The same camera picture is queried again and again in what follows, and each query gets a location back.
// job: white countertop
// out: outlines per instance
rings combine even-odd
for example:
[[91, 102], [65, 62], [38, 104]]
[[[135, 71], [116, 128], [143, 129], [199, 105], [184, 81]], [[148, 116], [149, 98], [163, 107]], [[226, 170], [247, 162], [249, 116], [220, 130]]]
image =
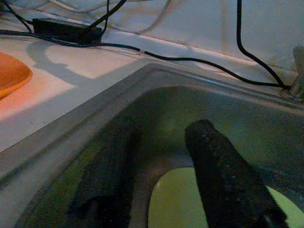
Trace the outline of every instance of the white countertop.
[[[23, 30], [17, 22], [3, 19], [0, 28]], [[110, 29], [104, 40], [134, 45], [167, 56], [200, 57], [217, 62], [247, 78], [273, 82], [267, 72], [253, 67], [256, 64], [248, 60]], [[0, 100], [0, 152], [137, 69], [155, 62], [153, 58], [121, 48], [64, 47], [25, 37], [0, 36], [0, 52], [19, 59], [33, 71], [33, 78], [28, 84]], [[201, 67], [227, 76], [204, 64], [187, 63], [187, 66], [196, 69], [196, 72]], [[286, 70], [279, 69], [279, 72], [283, 78], [289, 77], [289, 81], [295, 76]], [[237, 83], [273, 94], [279, 91], [276, 88]]]

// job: power cord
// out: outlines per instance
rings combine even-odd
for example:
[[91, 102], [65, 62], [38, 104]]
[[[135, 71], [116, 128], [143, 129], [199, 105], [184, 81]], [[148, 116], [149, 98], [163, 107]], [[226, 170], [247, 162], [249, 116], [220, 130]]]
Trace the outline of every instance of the power cord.
[[30, 29], [30, 27], [27, 25], [27, 23], [30, 24], [30, 21], [25, 20], [23, 17], [21, 17], [20, 15], [18, 15], [11, 7], [10, 5], [5, 1], [5, 0], [0, 0], [5, 6], [6, 8], [9, 9], [9, 11], [27, 28], [27, 30], [32, 33], [32, 30]]
[[242, 0], [237, 0], [237, 47], [238, 49], [247, 57], [251, 58], [255, 62], [257, 62], [259, 65], [261, 65], [263, 68], [265, 68], [272, 76], [273, 78], [278, 82], [281, 88], [288, 89], [289, 86], [285, 85], [283, 81], [280, 79], [280, 77], [276, 74], [273, 69], [271, 69], [266, 63], [264, 63], [262, 60], [260, 60], [258, 57], [254, 56], [250, 52], [248, 52], [243, 44], [242, 44], [242, 38], [241, 38], [241, 29], [242, 29]]
[[[100, 22], [102, 22], [105, 19], [108, 19], [112, 14], [114, 14], [120, 7], [122, 7], [122, 5], [126, 2], [126, 0], [121, 0], [113, 9], [109, 10], [104, 16], [102, 16], [99, 20], [97, 20], [96, 22], [94, 22], [93, 24], [91, 24], [90, 26], [88, 26], [86, 29], [89, 31], [91, 28], [95, 27], [96, 25], [98, 25]], [[238, 41], [238, 46], [239, 44], [241, 44], [241, 0], [237, 1], [237, 41]], [[285, 85], [280, 79], [278, 81], [278, 84], [275, 83], [266, 83], [266, 82], [257, 82], [257, 81], [252, 81], [246, 78], [243, 78], [239, 75], [237, 75], [236, 73], [228, 70], [227, 68], [218, 65], [216, 63], [207, 61], [207, 60], [203, 60], [203, 59], [198, 59], [198, 58], [192, 58], [192, 57], [166, 57], [166, 56], [161, 56], [161, 55], [157, 55], [155, 53], [149, 52], [149, 51], [144, 51], [141, 50], [138, 47], [134, 47], [134, 46], [130, 46], [130, 45], [123, 45], [123, 44], [114, 44], [114, 43], [99, 43], [99, 44], [76, 44], [76, 43], [70, 43], [70, 42], [66, 42], [66, 41], [60, 41], [57, 40], [53, 37], [49, 37], [49, 36], [43, 36], [43, 35], [38, 35], [38, 34], [33, 34], [33, 33], [29, 33], [29, 32], [18, 32], [18, 31], [11, 31], [11, 30], [0, 30], [0, 35], [9, 35], [9, 36], [27, 36], [27, 37], [34, 37], [34, 38], [39, 38], [39, 39], [43, 39], [52, 43], [56, 43], [56, 44], [60, 44], [63, 46], [69, 46], [69, 47], [75, 47], [75, 48], [86, 48], [86, 47], [102, 47], [102, 46], [106, 46], [106, 47], [118, 47], [118, 48], [126, 48], [126, 49], [130, 49], [130, 50], [134, 50], [134, 51], [138, 51], [140, 53], [155, 57], [155, 58], [159, 58], [159, 59], [163, 59], [163, 60], [168, 60], [168, 61], [195, 61], [195, 62], [200, 62], [200, 63], [204, 63], [210, 66], [213, 66], [215, 68], [218, 68], [230, 75], [232, 75], [233, 77], [249, 83], [249, 84], [253, 84], [253, 85], [258, 85], [258, 86], [272, 86], [272, 87], [280, 87], [283, 89], [289, 89], [290, 86]], [[247, 52], [246, 50], [244, 51], [246, 54], [250, 55], [251, 57], [258, 59], [257, 57], [255, 57], [254, 55], [250, 54], [249, 52]]]
[[[106, 0], [106, 13], [109, 13], [109, 11], [110, 11], [110, 0]], [[103, 35], [104, 35], [105, 31], [106, 31], [106, 28], [108, 26], [108, 20], [109, 20], [109, 18], [107, 18], [105, 20], [104, 30], [102, 31], [100, 37], [103, 37]]]

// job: wall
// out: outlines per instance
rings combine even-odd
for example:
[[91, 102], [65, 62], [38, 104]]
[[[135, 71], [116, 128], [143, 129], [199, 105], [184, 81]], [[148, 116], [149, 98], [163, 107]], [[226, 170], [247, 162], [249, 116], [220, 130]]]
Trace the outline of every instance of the wall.
[[[87, 8], [99, 0], [65, 0]], [[30, 6], [31, 0], [11, 0]], [[165, 0], [129, 2], [111, 17], [110, 22], [126, 29], [143, 29], [150, 25]], [[199, 47], [222, 54], [246, 58], [236, 46], [236, 0], [172, 0], [164, 19], [147, 35]], [[48, 4], [42, 11], [68, 18], [92, 21], [84, 14], [71, 14]], [[94, 13], [103, 15], [105, 8]], [[244, 46], [268, 64], [295, 69], [293, 48], [304, 46], [303, 0], [243, 0]]]

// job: sink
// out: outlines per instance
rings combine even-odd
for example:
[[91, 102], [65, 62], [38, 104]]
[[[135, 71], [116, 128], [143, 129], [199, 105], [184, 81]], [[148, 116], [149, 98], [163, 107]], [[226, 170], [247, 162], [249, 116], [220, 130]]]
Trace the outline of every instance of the sink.
[[149, 64], [0, 153], [0, 227], [94, 227], [79, 209], [92, 198], [109, 224], [147, 227], [158, 180], [193, 166], [184, 129], [199, 119], [304, 211], [303, 107], [210, 74]]

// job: plate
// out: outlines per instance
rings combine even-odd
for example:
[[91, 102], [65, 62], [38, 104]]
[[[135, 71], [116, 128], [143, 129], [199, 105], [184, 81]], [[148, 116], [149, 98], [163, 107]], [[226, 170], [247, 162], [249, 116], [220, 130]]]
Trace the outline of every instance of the plate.
[[33, 72], [24, 63], [0, 52], [0, 98], [24, 86], [32, 75]]

